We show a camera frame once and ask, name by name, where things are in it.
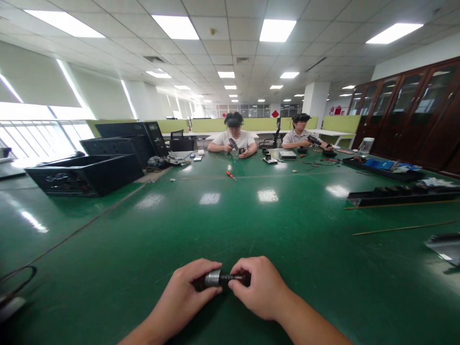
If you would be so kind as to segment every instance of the wooden stick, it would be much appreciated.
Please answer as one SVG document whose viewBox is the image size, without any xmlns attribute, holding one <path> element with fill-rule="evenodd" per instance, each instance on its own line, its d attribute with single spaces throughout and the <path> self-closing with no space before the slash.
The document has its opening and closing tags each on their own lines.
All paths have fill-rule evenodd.
<svg viewBox="0 0 460 345">
<path fill-rule="evenodd" d="M 356 207 L 345 207 L 344 210 L 349 209 L 365 209 L 365 208 L 376 208 L 376 207 L 393 207 L 393 206 L 410 206 L 410 205 L 427 205 L 427 204 L 444 204 L 449 202 L 460 202 L 460 200 L 445 200 L 445 201 L 428 201 L 424 203 L 407 203 L 407 204 L 393 204 L 393 205 L 374 205 L 374 206 L 356 206 Z"/>
<path fill-rule="evenodd" d="M 447 222 L 443 222 L 443 223 L 436 223 L 436 224 L 415 225 L 415 226 L 405 227 L 405 228 L 395 228 L 395 229 L 386 229 L 386 230 L 379 230 L 379 231 L 361 232 L 361 233 L 358 233 L 358 234 L 353 234 L 353 236 L 369 235 L 369 234 L 378 233 L 378 232 L 388 232 L 388 231 L 399 231 L 399 230 L 426 228 L 426 227 L 436 226 L 436 225 L 451 224 L 451 223 L 455 223 L 455 222 L 458 222 L 458 221 L 460 221 L 460 219 L 451 220 L 451 221 L 447 221 Z"/>
</svg>

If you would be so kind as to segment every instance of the ceiling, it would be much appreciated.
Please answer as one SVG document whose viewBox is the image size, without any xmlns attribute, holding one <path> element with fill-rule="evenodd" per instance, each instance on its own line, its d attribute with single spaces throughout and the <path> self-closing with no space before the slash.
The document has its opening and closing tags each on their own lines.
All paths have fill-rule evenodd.
<svg viewBox="0 0 460 345">
<path fill-rule="evenodd" d="M 75 38 L 23 10 L 66 11 L 106 38 Z M 189 16 L 200 40 L 171 40 L 152 14 Z M 294 94 L 311 82 L 331 82 L 329 98 L 337 99 L 343 86 L 370 81 L 376 64 L 460 32 L 460 1 L 0 0 L 0 17 L 2 41 L 181 97 L 203 94 L 226 104 L 235 93 L 240 103 L 299 103 Z M 264 18 L 298 22 L 285 43 L 259 42 Z M 389 45 L 365 44 L 396 22 L 425 25 Z M 237 57 L 250 62 L 237 64 Z M 172 79 L 145 73 L 153 68 Z M 234 71 L 236 79 L 221 79 L 217 71 Z M 285 71 L 300 74 L 280 79 Z M 235 84 L 237 90 L 224 89 Z M 284 87 L 270 90 L 274 84 Z"/>
</svg>

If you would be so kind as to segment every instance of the green partition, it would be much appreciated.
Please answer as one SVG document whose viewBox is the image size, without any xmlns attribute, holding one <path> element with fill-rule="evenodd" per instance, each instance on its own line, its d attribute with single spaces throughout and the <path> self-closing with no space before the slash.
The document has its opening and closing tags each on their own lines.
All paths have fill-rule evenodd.
<svg viewBox="0 0 460 345">
<path fill-rule="evenodd" d="M 135 119 L 126 119 L 126 120 L 86 120 L 86 124 L 89 126 L 91 132 L 95 138 L 100 138 L 101 134 L 96 128 L 96 125 L 105 125 L 109 123 L 127 123 L 127 122 L 137 122 Z"/>
<path fill-rule="evenodd" d="M 247 131 L 276 130 L 276 119 L 274 117 L 246 118 L 241 128 Z"/>
<path fill-rule="evenodd" d="M 356 133 L 360 119 L 360 115 L 325 116 L 322 128 L 336 132 Z"/>
<path fill-rule="evenodd" d="M 308 120 L 306 129 L 314 129 L 316 128 L 316 125 L 318 124 L 318 118 L 317 117 L 312 117 L 310 120 Z M 281 118 L 281 130 L 289 130 L 292 129 L 292 118 L 290 117 L 282 117 Z"/>
<path fill-rule="evenodd" d="M 156 120 L 161 133 L 171 133 L 183 129 L 188 133 L 188 120 Z"/>
<path fill-rule="evenodd" d="M 192 119 L 192 131 L 195 133 L 223 132 L 227 130 L 224 119 Z"/>
</svg>

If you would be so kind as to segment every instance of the air vent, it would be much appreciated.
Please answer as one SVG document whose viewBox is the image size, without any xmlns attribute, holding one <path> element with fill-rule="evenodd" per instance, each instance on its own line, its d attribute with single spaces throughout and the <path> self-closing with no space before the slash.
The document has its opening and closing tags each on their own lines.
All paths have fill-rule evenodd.
<svg viewBox="0 0 460 345">
<path fill-rule="evenodd" d="M 164 63 L 164 61 L 160 57 L 144 57 L 149 62 L 160 62 Z"/>
<path fill-rule="evenodd" d="M 249 65 L 250 61 L 251 61 L 251 59 L 248 58 L 248 57 L 245 57 L 245 58 L 244 57 L 242 57 L 242 58 L 237 57 L 236 58 L 236 64 L 237 65 Z"/>
<path fill-rule="evenodd" d="M 315 67 L 315 66 L 318 66 L 320 63 L 322 63 L 322 62 L 323 62 L 324 60 L 326 60 L 326 59 L 327 59 L 327 57 L 323 57 L 323 58 L 322 58 L 321 60 L 319 60 L 317 63 L 315 63 L 314 65 L 308 67 L 308 68 L 305 70 L 304 73 L 307 73 L 310 69 L 312 69 L 312 68 Z"/>
</svg>

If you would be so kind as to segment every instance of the metal part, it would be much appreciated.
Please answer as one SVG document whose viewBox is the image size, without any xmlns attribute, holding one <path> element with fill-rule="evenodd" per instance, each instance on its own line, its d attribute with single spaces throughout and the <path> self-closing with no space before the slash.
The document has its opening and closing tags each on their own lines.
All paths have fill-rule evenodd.
<svg viewBox="0 0 460 345">
<path fill-rule="evenodd" d="M 430 227 L 430 226 L 440 226 L 440 225 L 447 225 L 447 224 L 451 224 L 451 223 L 457 223 L 459 221 L 460 221 L 460 219 L 451 220 L 451 221 L 442 222 L 442 223 L 435 223 L 435 224 L 424 224 L 424 225 L 415 225 L 415 226 L 404 227 L 404 228 L 394 228 L 394 229 L 386 229 L 386 230 L 378 230 L 378 231 L 360 232 L 360 233 L 353 234 L 353 236 L 370 235 L 370 234 L 379 233 L 379 232 L 389 232 L 389 231 L 400 231 L 400 230 L 426 228 L 426 227 Z"/>
<path fill-rule="evenodd" d="M 226 275 L 222 274 L 221 270 L 214 270 L 205 275 L 205 287 L 218 287 L 223 283 L 227 283 L 231 280 L 243 281 L 244 277 L 240 275 Z"/>
</svg>

